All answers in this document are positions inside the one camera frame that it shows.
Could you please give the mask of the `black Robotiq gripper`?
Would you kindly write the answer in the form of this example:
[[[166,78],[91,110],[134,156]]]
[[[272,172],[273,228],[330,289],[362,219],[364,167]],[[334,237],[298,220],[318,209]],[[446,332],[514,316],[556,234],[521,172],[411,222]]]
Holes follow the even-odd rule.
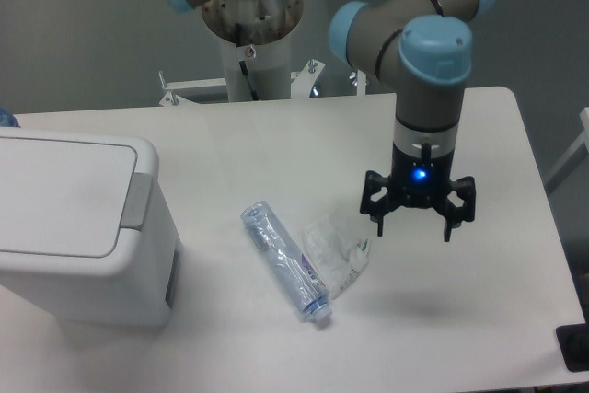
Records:
[[[365,173],[360,213],[376,223],[379,236],[383,235],[385,216],[399,207],[432,208],[442,214],[444,242],[450,241],[452,231],[463,222],[475,220],[475,179],[465,176],[451,182],[454,153],[426,163],[393,144],[391,175],[383,177],[373,170]]]

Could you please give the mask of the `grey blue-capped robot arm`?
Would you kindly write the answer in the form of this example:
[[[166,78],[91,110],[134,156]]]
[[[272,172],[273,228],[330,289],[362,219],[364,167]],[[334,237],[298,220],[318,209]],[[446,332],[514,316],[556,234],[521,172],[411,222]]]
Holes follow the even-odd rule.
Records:
[[[434,209],[446,232],[474,219],[474,179],[451,179],[450,172],[472,65],[468,22],[495,1],[350,2],[331,20],[331,51],[397,94],[390,173],[368,171],[364,179],[360,211],[376,224],[400,207]],[[180,13],[200,9],[209,30],[229,45],[231,100],[290,96],[289,64],[278,45],[299,24],[302,0],[167,2]]]

